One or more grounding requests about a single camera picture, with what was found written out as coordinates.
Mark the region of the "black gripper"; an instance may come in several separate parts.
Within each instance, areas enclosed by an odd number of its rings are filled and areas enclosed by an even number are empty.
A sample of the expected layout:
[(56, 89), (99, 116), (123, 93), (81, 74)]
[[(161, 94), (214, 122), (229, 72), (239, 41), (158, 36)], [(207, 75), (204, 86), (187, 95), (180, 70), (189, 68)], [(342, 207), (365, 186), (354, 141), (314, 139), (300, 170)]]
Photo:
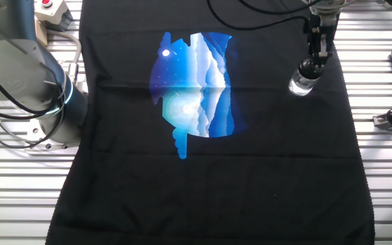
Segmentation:
[(311, 14), (304, 24), (304, 33), (308, 34), (308, 53), (312, 63), (326, 65), (333, 56), (333, 37), (338, 27), (339, 14), (319, 16)]

